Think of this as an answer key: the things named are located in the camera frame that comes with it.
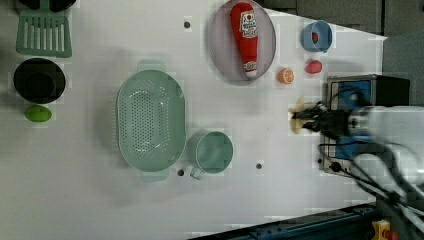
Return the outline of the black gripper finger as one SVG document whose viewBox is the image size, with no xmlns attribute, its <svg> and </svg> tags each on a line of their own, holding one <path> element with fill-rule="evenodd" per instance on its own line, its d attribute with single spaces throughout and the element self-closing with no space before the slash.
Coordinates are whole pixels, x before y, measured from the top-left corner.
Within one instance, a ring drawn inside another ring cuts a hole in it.
<svg viewBox="0 0 424 240">
<path fill-rule="evenodd" d="M 322 103 L 301 104 L 291 110 L 293 119 L 313 120 L 319 118 L 325 112 L 325 106 Z"/>
<path fill-rule="evenodd" d="M 311 132 L 320 132 L 321 131 L 320 125 L 318 123 L 313 123 L 313 122 L 301 123 L 300 128 L 301 129 L 307 129 Z"/>
</svg>

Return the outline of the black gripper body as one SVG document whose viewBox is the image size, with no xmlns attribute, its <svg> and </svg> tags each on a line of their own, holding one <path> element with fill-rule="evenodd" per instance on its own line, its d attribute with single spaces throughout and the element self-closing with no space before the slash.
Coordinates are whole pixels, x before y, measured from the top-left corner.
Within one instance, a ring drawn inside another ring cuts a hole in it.
<svg viewBox="0 0 424 240">
<path fill-rule="evenodd" d="M 348 136 L 349 115 L 349 111 L 329 110 L 327 108 L 320 107 L 317 118 L 319 132 L 333 140 Z"/>
</svg>

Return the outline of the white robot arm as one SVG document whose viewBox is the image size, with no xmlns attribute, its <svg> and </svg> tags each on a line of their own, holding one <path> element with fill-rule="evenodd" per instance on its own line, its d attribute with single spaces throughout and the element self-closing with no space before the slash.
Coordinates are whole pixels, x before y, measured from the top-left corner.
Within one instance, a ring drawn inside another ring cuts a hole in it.
<svg viewBox="0 0 424 240">
<path fill-rule="evenodd" d="M 362 154 L 382 153 L 388 169 L 410 184 L 423 183 L 423 109 L 419 106 L 364 106 L 330 110 L 322 103 L 290 110 L 294 132 L 308 129 L 339 140 L 362 141 Z"/>
</svg>

